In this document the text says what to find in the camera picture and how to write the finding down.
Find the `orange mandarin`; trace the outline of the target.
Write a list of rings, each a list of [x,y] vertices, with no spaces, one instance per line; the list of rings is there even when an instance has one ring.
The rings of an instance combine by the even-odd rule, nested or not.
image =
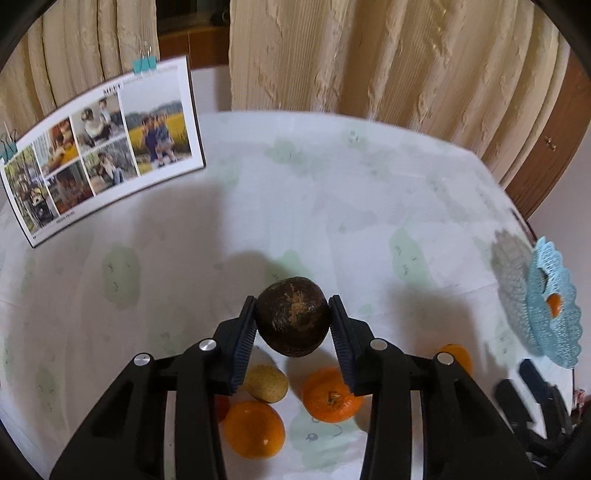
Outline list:
[[[546,304],[549,308],[552,318],[557,318],[563,308],[563,299],[559,293],[552,293],[546,299]]]
[[[459,344],[447,344],[441,347],[438,352],[452,355],[468,374],[473,375],[472,358],[464,346]]]
[[[231,405],[222,422],[222,431],[229,447],[250,460],[276,456],[286,440],[280,415],[270,405],[257,401]]]
[[[301,402],[311,417],[325,423],[353,418],[362,408],[363,397],[353,395],[338,367],[312,373],[301,387]]]

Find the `small red tomato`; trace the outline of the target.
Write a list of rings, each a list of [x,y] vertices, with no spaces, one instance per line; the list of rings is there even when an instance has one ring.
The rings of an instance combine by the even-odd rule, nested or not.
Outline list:
[[[221,423],[225,419],[226,415],[228,415],[229,408],[230,402],[228,396],[214,396],[214,413],[217,423]]]

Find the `brown kiwi fruit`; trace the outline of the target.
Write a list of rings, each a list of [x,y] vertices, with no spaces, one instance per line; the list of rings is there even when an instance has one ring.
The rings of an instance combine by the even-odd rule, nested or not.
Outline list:
[[[253,366],[243,385],[254,399],[270,404],[283,400],[288,391],[287,376],[273,365]]]

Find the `dark avocado fruit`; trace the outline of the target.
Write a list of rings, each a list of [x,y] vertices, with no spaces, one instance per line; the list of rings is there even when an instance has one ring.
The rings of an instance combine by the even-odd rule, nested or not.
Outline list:
[[[329,332],[329,305],[322,289],[305,277],[277,281],[256,298],[256,327],[277,353],[304,357]]]

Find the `white green patterned bedsheet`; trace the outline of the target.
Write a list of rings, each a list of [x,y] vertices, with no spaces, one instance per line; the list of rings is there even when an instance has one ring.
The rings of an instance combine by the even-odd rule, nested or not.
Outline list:
[[[546,436],[519,365],[530,359],[565,405],[571,371],[543,358],[528,333],[533,242],[479,158],[410,130],[311,113],[205,115],[200,139],[204,169],[119,199],[36,247],[2,185],[3,478],[53,479],[135,355],[183,353],[238,317],[247,297],[290,277],[317,284],[328,305],[339,296],[350,318],[406,354],[464,346],[469,375],[512,433],[494,397],[505,379]],[[286,440],[276,456],[245,459],[217,423],[224,479],[363,479],[372,398],[359,396],[362,408],[339,423],[301,402],[308,376],[339,368],[331,311],[324,342],[304,357],[277,353],[256,327],[246,373],[262,364],[287,376],[287,395],[266,403]],[[265,403],[243,383],[230,406]]]

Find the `photo collage calendar board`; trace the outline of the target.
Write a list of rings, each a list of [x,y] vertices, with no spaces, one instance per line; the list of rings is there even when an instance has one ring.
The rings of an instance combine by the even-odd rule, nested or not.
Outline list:
[[[204,169],[187,58],[88,90],[17,145],[1,181],[31,247],[119,199]]]

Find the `teal binder clip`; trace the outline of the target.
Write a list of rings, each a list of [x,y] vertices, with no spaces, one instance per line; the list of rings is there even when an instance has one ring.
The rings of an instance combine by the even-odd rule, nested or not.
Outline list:
[[[18,134],[16,130],[4,124],[4,131],[0,137],[0,159],[2,164],[8,163],[18,153]]]
[[[153,54],[152,47],[143,42],[139,54],[132,60],[131,71],[134,75],[143,74],[156,69],[157,59]]]

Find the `beige curtain right panel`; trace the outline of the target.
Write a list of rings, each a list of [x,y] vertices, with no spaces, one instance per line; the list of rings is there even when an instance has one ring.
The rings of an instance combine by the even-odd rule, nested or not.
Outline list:
[[[530,1],[235,0],[236,110],[339,113],[474,152],[507,185],[540,137],[570,48]]]

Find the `beige curtain panel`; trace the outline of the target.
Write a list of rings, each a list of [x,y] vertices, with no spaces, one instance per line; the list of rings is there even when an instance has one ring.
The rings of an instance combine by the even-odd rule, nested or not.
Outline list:
[[[540,137],[570,48],[530,1],[235,0],[236,110],[339,113],[474,152],[507,185]]]
[[[154,1],[58,1],[1,68],[1,124],[22,135],[143,53],[159,54]]]

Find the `beige curtain left panel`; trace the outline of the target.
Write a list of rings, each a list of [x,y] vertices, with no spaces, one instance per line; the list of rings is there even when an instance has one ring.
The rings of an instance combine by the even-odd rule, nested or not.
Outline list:
[[[154,1],[58,1],[1,68],[1,124],[22,135],[143,53],[159,54]]]

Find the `brown wooden door frame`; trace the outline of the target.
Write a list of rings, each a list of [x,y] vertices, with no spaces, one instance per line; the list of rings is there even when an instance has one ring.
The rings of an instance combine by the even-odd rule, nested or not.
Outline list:
[[[506,187],[524,219],[543,203],[566,171],[590,122],[590,79],[575,54],[569,56],[558,98],[542,133]]]

